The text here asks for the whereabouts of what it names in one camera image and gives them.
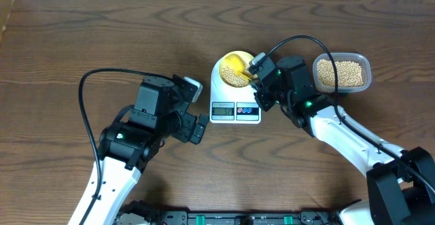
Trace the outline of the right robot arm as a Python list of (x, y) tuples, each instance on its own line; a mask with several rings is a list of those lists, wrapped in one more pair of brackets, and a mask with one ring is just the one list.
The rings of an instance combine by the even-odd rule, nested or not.
[(274, 63), (259, 54), (249, 64), (254, 98), (263, 111), (280, 106), (292, 123), (333, 147), (366, 178), (368, 201), (335, 211), (332, 224), (433, 224), (434, 159), (421, 147), (389, 143), (318, 93), (300, 56)]

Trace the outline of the pile of soybeans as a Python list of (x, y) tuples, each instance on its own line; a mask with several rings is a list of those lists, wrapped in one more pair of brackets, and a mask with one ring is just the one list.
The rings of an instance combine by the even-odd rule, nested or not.
[[(354, 61), (338, 61), (336, 65), (339, 87), (358, 87), (364, 84), (362, 67)], [(334, 87), (335, 76), (332, 62), (321, 59), (317, 64), (319, 81), (325, 86)]]

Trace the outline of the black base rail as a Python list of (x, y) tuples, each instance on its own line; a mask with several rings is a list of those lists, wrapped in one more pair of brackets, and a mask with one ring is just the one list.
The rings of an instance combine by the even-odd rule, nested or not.
[(226, 212), (191, 211), (186, 207), (169, 207), (133, 201), (121, 208), (114, 225), (333, 225), (338, 219), (327, 211)]

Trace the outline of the yellow measuring scoop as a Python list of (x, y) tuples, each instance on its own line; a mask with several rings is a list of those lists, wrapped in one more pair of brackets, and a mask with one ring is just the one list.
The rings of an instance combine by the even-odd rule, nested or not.
[(224, 69), (233, 70), (236, 76), (239, 76), (244, 80), (251, 80), (250, 77), (244, 74), (245, 63), (238, 54), (229, 54), (223, 58), (223, 61), (221, 62), (221, 70)]

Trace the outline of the soybeans in bowl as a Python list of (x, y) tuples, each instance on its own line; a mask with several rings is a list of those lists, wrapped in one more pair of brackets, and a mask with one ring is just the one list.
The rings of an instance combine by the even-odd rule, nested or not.
[(247, 70), (247, 65), (241, 63), (241, 73), (236, 74), (236, 71), (224, 64), (220, 71), (220, 76), (225, 83), (235, 88), (242, 88), (249, 85), (252, 75)]

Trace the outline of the pale yellow bowl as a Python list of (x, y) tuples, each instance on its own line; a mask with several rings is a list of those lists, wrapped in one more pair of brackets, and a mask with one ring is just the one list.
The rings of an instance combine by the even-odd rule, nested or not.
[[(247, 53), (247, 52), (244, 52), (244, 51), (234, 51), (234, 52), (229, 52), (229, 53), (226, 54), (226, 55), (229, 55), (229, 54), (238, 54), (238, 55), (243, 59), (244, 63), (247, 65), (247, 70), (248, 70), (249, 67), (250, 67), (249, 62), (251, 61), (251, 59), (254, 58), (251, 54), (249, 54), (249, 53)], [(219, 65), (218, 65), (218, 73), (219, 73), (219, 76), (220, 76), (220, 71), (221, 71), (221, 62), (223, 61), (223, 58), (221, 59)], [(257, 75), (252, 75), (252, 79), (251, 79), (251, 80), (253, 80), (253, 79), (257, 79), (257, 78), (258, 78)]]

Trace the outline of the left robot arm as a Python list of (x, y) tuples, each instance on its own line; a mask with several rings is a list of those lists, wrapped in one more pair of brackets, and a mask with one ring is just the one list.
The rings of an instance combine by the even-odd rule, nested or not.
[(202, 89), (200, 82), (189, 77), (143, 79), (135, 104), (122, 108), (102, 131), (97, 160), (70, 224), (113, 224), (165, 139), (201, 142), (209, 118), (193, 116), (187, 110)]

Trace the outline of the white digital kitchen scale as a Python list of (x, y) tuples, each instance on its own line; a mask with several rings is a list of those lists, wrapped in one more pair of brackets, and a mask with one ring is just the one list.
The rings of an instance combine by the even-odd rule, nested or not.
[(211, 72), (210, 121), (216, 124), (259, 124), (262, 113), (251, 86), (233, 87), (221, 77), (221, 58)]

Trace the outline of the clear plastic container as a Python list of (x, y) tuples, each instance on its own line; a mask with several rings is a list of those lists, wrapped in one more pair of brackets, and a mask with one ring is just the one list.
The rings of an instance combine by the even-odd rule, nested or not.
[[(345, 52), (331, 55), (337, 68), (339, 93), (361, 92), (370, 86), (372, 74), (366, 57)], [(313, 62), (313, 77), (318, 91), (334, 92), (334, 69), (327, 54), (319, 55)]]

